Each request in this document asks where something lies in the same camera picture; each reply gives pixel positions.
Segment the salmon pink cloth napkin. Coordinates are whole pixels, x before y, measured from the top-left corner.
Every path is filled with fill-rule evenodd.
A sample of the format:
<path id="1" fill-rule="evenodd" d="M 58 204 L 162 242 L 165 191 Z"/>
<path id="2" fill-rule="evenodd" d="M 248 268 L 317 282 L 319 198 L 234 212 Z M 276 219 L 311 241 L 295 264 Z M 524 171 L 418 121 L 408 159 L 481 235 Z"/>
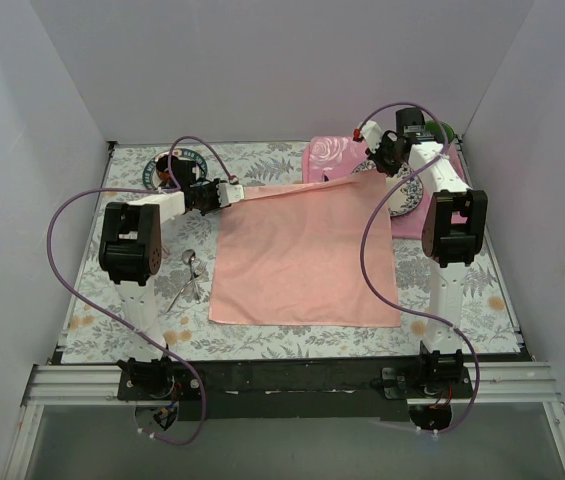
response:
<path id="1" fill-rule="evenodd" d="M 391 219 L 367 171 L 249 187 L 221 215 L 209 317 L 231 325 L 397 328 Z"/>

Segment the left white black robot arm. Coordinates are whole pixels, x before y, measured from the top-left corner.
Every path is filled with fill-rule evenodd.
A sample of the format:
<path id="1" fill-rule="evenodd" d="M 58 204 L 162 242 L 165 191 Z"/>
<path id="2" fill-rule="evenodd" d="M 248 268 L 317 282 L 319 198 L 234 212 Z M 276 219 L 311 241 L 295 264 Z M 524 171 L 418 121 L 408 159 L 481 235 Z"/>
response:
<path id="1" fill-rule="evenodd" d="M 202 180 L 181 191 L 111 202 L 105 208 L 99 264 L 122 302 L 122 320 L 133 342 L 130 358 L 118 365 L 130 384 L 152 399 L 168 398 L 176 388 L 155 297 L 163 259 L 162 225 L 190 211 L 206 214 L 229 206 L 231 188 L 219 179 Z"/>

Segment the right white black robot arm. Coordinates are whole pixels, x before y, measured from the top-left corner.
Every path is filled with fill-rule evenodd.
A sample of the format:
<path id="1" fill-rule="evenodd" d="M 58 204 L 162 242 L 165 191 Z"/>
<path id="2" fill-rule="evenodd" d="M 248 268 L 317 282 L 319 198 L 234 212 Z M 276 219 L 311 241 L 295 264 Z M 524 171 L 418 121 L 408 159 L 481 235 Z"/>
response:
<path id="1" fill-rule="evenodd" d="M 434 117 L 430 111 L 413 103 L 394 107 L 396 132 L 367 116 L 354 138 L 366 143 L 367 158 L 378 172 L 393 177 L 409 165 L 429 195 L 421 245 L 430 265 L 430 300 L 422 315 L 427 323 L 413 385 L 445 404 L 471 385 L 462 352 L 471 342 L 460 329 L 463 288 L 484 243 L 488 197 L 456 172 L 448 154 L 449 137 L 427 132 L 426 122 Z"/>

